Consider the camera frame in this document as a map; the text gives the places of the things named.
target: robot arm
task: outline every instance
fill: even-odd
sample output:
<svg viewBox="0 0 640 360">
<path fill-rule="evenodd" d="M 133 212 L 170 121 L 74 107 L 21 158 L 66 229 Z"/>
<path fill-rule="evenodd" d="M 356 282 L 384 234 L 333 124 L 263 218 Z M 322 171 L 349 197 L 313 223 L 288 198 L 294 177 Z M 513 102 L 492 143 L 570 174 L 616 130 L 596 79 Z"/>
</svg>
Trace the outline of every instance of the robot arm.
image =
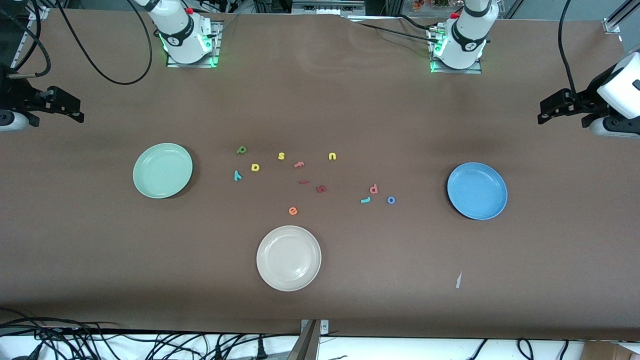
<svg viewBox="0 0 640 360">
<path fill-rule="evenodd" d="M 194 63 L 212 50 L 211 20 L 183 9 L 179 0 L 135 0 L 148 11 L 160 32 L 164 50 L 176 61 Z"/>
<path fill-rule="evenodd" d="M 538 123 L 587 113 L 582 127 L 598 136 L 640 138 L 640 53 L 634 52 L 573 96 L 562 89 L 540 102 Z"/>
<path fill-rule="evenodd" d="M 473 65 L 482 56 L 486 36 L 498 12 L 496 0 L 465 0 L 460 17 L 444 23 L 447 38 L 434 55 L 454 69 Z"/>
<path fill-rule="evenodd" d="M 27 79 L 12 78 L 17 72 L 0 63 L 0 131 L 38 127 L 40 118 L 32 111 L 66 115 L 84 122 L 80 100 L 57 86 L 46 91 L 33 88 Z"/>
</svg>

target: small paper scrap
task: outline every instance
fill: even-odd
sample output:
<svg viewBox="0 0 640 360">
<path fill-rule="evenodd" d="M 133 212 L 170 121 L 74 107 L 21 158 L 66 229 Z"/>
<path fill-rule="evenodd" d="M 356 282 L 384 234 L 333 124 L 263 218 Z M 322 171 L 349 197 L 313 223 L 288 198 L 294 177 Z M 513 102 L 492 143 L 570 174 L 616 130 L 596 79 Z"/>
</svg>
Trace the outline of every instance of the small paper scrap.
<svg viewBox="0 0 640 360">
<path fill-rule="evenodd" d="M 462 271 L 460 272 L 460 276 L 458 276 L 458 281 L 456 281 L 456 289 L 460 289 L 460 281 L 462 281 Z"/>
</svg>

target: brown table surface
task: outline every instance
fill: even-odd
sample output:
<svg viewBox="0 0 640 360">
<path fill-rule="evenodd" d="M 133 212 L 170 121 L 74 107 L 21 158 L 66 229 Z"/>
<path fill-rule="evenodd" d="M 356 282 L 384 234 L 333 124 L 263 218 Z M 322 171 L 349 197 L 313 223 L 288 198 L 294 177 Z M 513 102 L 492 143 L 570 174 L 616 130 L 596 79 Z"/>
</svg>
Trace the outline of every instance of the brown table surface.
<svg viewBox="0 0 640 360">
<path fill-rule="evenodd" d="M 141 73 L 132 12 L 68 14 L 104 72 Z M 53 68 L 31 83 L 81 98 L 86 122 L 42 115 L 0 134 L 3 305 L 137 329 L 294 332 L 329 318 L 344 335 L 640 338 L 640 142 L 597 138 L 579 117 L 537 125 L 539 102 L 567 86 L 556 22 L 498 21 L 483 74 L 461 76 L 429 73 L 419 40 L 337 16 L 241 15 L 217 69 L 167 69 L 154 39 L 133 86 L 100 78 L 58 12 L 43 27 Z M 580 89 L 622 53 L 599 22 L 568 22 L 564 42 Z M 131 172 L 161 142 L 185 146 L 195 173 L 153 200 Z M 447 176 L 467 161 L 508 186 L 493 220 L 449 203 Z M 287 224 L 323 252 L 293 293 L 255 266 L 262 237 Z"/>
</svg>

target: plate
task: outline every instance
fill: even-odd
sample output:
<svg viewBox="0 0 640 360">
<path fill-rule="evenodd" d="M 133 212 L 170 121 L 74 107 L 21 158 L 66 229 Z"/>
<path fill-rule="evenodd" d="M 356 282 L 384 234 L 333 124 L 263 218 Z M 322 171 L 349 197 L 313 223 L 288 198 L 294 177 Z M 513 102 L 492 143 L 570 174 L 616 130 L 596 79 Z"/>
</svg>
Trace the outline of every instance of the plate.
<svg viewBox="0 0 640 360">
<path fill-rule="evenodd" d="M 316 278 L 322 254 L 310 232 L 287 225 L 272 230 L 262 239 L 255 262 L 262 280 L 270 287 L 296 291 Z"/>
<path fill-rule="evenodd" d="M 468 218 L 495 218 L 507 205 L 507 186 L 500 174 L 481 163 L 466 163 L 455 168 L 447 182 L 453 206 Z"/>
<path fill-rule="evenodd" d="M 140 155 L 133 166 L 133 183 L 144 196 L 163 199 L 182 190 L 193 172 L 189 152 L 174 143 L 159 143 Z"/>
</svg>

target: green plate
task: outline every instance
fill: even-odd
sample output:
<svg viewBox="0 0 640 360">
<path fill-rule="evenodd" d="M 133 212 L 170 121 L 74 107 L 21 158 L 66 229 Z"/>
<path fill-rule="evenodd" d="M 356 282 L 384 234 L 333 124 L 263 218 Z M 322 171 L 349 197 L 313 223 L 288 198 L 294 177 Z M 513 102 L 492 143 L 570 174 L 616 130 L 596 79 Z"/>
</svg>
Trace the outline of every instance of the green plate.
<svg viewBox="0 0 640 360">
<path fill-rule="evenodd" d="M 193 172 L 189 152 L 174 143 L 159 143 L 140 155 L 133 166 L 133 183 L 144 196 L 163 199 L 182 190 Z"/>
</svg>

